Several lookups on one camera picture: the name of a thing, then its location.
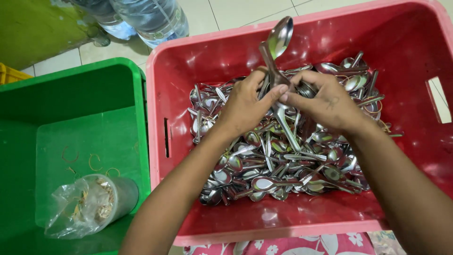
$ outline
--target green wall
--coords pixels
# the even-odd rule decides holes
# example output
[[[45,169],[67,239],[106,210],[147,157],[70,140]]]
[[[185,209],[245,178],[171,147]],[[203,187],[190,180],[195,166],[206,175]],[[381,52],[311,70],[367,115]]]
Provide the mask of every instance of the green wall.
[[[88,41],[95,20],[65,0],[0,0],[0,62],[22,70]]]

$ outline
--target right hand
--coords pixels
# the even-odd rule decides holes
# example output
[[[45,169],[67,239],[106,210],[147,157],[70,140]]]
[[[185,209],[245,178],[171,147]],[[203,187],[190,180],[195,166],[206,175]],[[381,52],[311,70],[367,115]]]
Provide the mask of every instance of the right hand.
[[[364,114],[333,75],[302,70],[291,78],[291,83],[300,80],[319,89],[313,99],[297,93],[286,92],[280,102],[307,113],[314,121],[327,129],[343,135],[353,135],[363,129],[372,119]]]

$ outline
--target fingernail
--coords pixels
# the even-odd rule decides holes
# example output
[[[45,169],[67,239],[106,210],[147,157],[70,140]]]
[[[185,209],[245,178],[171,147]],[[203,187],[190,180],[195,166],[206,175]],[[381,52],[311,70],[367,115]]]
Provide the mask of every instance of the fingernail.
[[[282,101],[282,102],[285,103],[286,100],[288,100],[288,93],[285,93],[285,94],[283,94],[283,95],[280,97],[280,101]]]
[[[286,91],[288,91],[288,86],[285,85],[285,84],[281,84],[281,85],[280,85],[280,90],[279,90],[279,91],[280,91],[280,93],[282,93],[282,94],[285,93]]]

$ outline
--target water bottle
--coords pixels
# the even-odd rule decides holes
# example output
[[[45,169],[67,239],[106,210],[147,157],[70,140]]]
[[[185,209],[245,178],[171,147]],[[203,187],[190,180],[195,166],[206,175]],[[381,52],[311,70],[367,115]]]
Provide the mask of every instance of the water bottle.
[[[110,3],[153,49],[162,42],[189,35],[186,15],[176,0],[110,0]]]
[[[116,38],[129,40],[137,31],[127,24],[113,9],[109,0],[71,0],[80,9],[91,14],[98,24]]]

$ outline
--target left hand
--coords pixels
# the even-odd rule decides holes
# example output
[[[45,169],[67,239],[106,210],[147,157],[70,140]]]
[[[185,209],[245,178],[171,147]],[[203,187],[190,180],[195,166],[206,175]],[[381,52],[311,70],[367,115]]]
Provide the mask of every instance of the left hand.
[[[236,82],[222,108],[216,125],[225,128],[233,139],[254,129],[272,105],[288,91],[288,86],[281,84],[258,100],[256,91],[264,79],[265,70],[265,67],[259,67],[244,80]]]

